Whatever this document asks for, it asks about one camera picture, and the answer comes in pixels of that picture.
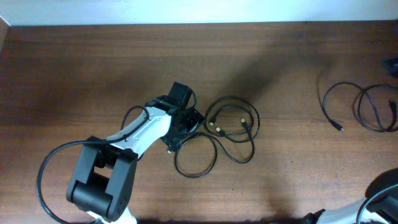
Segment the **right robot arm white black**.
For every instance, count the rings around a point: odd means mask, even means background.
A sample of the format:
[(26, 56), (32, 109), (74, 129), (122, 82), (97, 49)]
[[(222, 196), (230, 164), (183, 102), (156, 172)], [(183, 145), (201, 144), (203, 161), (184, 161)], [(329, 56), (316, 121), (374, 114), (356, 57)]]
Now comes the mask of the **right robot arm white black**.
[(334, 210), (308, 213), (300, 221), (308, 224), (397, 224), (397, 169), (378, 175), (361, 200)]

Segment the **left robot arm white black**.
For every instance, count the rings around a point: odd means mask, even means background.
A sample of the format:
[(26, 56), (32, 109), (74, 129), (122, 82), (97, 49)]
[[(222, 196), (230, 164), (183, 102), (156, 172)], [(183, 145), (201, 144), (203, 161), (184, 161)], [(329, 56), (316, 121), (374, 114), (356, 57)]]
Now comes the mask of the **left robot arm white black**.
[(193, 90), (175, 82), (168, 95), (148, 101), (129, 125), (106, 139), (88, 138), (82, 144), (66, 198), (98, 223), (137, 223), (127, 205), (138, 159), (158, 139), (170, 152), (203, 123), (203, 116), (188, 107)]

